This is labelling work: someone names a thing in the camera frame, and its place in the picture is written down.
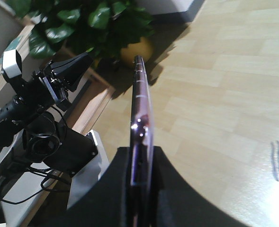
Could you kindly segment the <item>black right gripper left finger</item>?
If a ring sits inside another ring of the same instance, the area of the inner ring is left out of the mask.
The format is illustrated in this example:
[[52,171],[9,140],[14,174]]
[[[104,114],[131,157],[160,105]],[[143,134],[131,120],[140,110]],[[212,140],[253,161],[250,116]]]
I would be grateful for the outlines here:
[[127,227],[126,172],[129,148],[119,147],[101,179],[65,213],[43,227]]

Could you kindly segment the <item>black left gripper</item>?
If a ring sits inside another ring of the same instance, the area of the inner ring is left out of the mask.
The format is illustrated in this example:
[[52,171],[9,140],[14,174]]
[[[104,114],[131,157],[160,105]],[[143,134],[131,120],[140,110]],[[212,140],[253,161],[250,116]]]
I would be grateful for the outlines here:
[[24,101],[38,110],[45,111],[55,105],[60,110],[67,111],[71,102],[66,89],[74,92],[92,63],[93,59],[87,52],[65,61],[51,63],[51,70],[61,84],[52,83],[51,77],[41,70],[33,71],[32,78],[24,85]]

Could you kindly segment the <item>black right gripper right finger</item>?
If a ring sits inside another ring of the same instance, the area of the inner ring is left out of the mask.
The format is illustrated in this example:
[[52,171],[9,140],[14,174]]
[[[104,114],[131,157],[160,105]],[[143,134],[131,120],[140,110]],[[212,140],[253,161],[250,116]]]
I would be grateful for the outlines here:
[[245,227],[205,199],[154,147],[151,225],[153,227]]

